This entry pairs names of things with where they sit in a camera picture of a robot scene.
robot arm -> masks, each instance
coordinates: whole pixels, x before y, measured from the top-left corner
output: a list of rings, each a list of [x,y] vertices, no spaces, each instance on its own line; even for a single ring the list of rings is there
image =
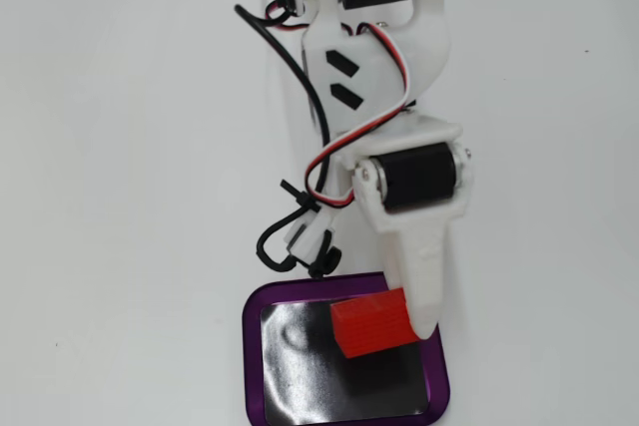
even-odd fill
[[[324,193],[340,198],[353,191],[350,199],[379,236],[388,286],[403,288],[412,328],[427,339],[441,309],[447,227],[464,214],[473,174],[470,154],[458,142],[459,126],[405,108],[430,87],[447,61],[443,0],[411,0],[412,17],[405,25],[379,29],[403,52],[403,84],[388,44],[373,35],[350,36],[341,27],[342,9],[398,1],[403,0],[288,0],[295,4],[291,11],[303,12],[305,5],[317,9],[302,47],[333,142],[403,101],[391,121],[330,153]],[[319,197],[311,188],[309,195]],[[293,265],[304,264],[312,276],[335,270],[340,252],[332,246],[332,224],[339,212],[316,202],[297,219],[286,238]]]

red cube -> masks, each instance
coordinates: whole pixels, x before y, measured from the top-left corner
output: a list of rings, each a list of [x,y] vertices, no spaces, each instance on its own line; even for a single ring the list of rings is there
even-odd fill
[[[348,359],[419,341],[401,288],[335,303],[330,316],[335,340]]]

purple plate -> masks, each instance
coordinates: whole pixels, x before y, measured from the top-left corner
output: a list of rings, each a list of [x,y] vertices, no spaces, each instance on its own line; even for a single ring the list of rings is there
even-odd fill
[[[450,387],[438,330],[363,358],[338,350],[329,304],[382,291],[383,274],[370,273],[273,283],[251,295],[243,327],[253,426],[425,426],[443,415]]]

white wire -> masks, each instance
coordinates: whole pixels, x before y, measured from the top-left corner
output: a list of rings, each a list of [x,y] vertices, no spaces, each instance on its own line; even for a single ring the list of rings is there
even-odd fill
[[[383,30],[381,27],[378,27],[378,26],[370,26],[370,28],[376,29],[376,31],[379,34],[381,34],[383,37],[385,37],[385,39],[388,41],[388,43],[390,45],[392,45],[394,47],[395,51],[397,52],[397,55],[399,57],[399,61],[403,65],[403,68],[404,68],[405,73],[406,73],[405,74],[406,78],[405,78],[405,91],[404,91],[404,94],[401,97],[401,100],[399,100],[399,102],[397,102],[397,104],[393,105],[392,108],[385,110],[381,114],[376,115],[372,119],[364,122],[363,124],[355,127],[354,129],[352,129],[352,130],[346,132],[345,134],[340,135],[339,137],[337,137],[334,140],[332,140],[328,145],[326,145],[321,150],[321,152],[319,153],[318,157],[321,157],[327,151],[330,151],[331,148],[335,146],[335,144],[339,143],[344,138],[351,136],[354,132],[362,129],[363,127],[365,127],[367,125],[375,123],[379,119],[387,116],[388,114],[390,114],[391,112],[394,112],[395,110],[401,110],[408,103],[408,97],[410,95],[411,77],[410,77],[410,67],[408,66],[408,62],[406,62],[406,57],[404,56],[404,54],[401,51],[401,49],[399,49],[399,46],[397,45],[397,42],[395,42],[395,40],[390,36],[390,34],[388,34],[385,30]],[[314,197],[317,197],[318,199],[321,199],[321,200],[323,200],[325,202],[328,202],[328,203],[339,203],[339,202],[345,202],[345,201],[348,200],[348,198],[352,194],[352,188],[348,189],[348,191],[345,193],[345,195],[343,195],[341,197],[328,197],[326,195],[320,194],[319,192],[316,192],[316,190],[313,187],[311,187],[311,194]]]

white table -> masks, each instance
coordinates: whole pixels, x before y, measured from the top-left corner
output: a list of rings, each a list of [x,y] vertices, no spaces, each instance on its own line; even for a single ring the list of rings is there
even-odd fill
[[[306,153],[283,85],[304,95],[267,75],[238,1],[261,5],[0,0],[1,424],[248,425],[242,307],[304,275],[254,244]],[[464,125],[477,182],[451,232],[441,424],[639,424],[639,0],[447,11],[421,103]]]

